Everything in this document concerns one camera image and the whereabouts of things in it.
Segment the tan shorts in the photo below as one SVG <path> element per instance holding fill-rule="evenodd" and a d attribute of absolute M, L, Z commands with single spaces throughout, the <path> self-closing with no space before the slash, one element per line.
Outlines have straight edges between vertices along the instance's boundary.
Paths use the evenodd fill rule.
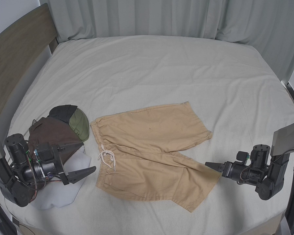
<path fill-rule="evenodd" d="M 189 102 L 152 106 L 97 118 L 91 123 L 104 156 L 96 186 L 115 197 L 172 200 L 192 212 L 205 199 L 220 173 L 178 151 L 212 138 Z"/>

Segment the curtain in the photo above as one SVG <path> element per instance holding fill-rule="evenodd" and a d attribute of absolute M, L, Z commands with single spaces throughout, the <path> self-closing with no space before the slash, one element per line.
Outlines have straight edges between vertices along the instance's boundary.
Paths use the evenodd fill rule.
<path fill-rule="evenodd" d="M 59 42 L 172 35 L 251 45 L 280 80 L 294 69 L 294 0 L 40 0 Z"/>

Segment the drawstring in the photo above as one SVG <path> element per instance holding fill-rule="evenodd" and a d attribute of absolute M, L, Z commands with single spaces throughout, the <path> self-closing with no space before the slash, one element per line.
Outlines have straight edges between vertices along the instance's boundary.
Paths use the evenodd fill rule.
<path fill-rule="evenodd" d="M 105 162 L 105 160 L 103 159 L 103 156 L 105 156 L 106 154 L 110 154 L 110 160 L 113 161 L 113 167 L 114 167 L 114 171 L 115 171 L 115 157 L 114 157 L 114 153 L 113 153 L 112 151 L 106 150 L 106 149 L 103 147 L 103 144 L 101 145 L 101 148 L 103 149 L 103 151 L 99 154 L 99 156 L 98 156 L 98 160 L 101 158 L 102 162 L 103 162 L 105 165 L 109 166 L 109 167 L 112 169 L 112 167 L 111 167 L 109 164 L 107 164 L 107 163 Z"/>

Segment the wrinkled bed sheet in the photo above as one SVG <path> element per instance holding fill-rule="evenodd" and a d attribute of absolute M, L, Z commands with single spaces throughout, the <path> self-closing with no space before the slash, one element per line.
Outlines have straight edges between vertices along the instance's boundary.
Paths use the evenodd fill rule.
<path fill-rule="evenodd" d="M 250 46 L 210 39 L 129 36 L 61 43 L 16 111 L 9 134 L 28 137 L 33 119 L 57 105 L 77 105 L 89 118 L 189 101 L 213 138 L 182 153 L 199 162 L 235 161 L 238 151 L 272 144 L 273 132 L 294 123 L 294 104 L 260 54 Z M 99 168 L 92 133 L 85 142 Z M 283 189 L 263 201 L 255 187 L 221 178 L 193 212 L 172 201 L 134 202 L 95 187 L 88 176 L 74 202 L 37 210 L 1 204 L 21 222 L 51 234 L 237 234 L 287 205 L 294 155 Z"/>

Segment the bed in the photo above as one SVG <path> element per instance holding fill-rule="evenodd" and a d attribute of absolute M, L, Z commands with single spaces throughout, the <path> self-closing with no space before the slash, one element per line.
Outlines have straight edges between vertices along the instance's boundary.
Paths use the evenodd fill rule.
<path fill-rule="evenodd" d="M 153 105 L 189 101 L 213 138 L 182 153 L 198 162 L 234 161 L 238 151 L 272 144 L 273 132 L 294 123 L 294 104 L 274 72 L 251 46 L 174 37 L 125 36 L 60 43 L 19 104 L 9 134 L 28 137 L 33 119 L 57 105 L 77 105 L 89 121 Z M 94 135 L 85 142 L 90 166 L 100 166 Z M 289 164 L 294 162 L 290 155 Z M 238 234 L 281 213 L 283 189 L 263 201 L 255 187 L 221 178 L 193 212 L 172 201 L 131 202 L 95 187 L 89 175 L 75 201 L 37 210 L 0 203 L 19 221 L 51 234 Z"/>

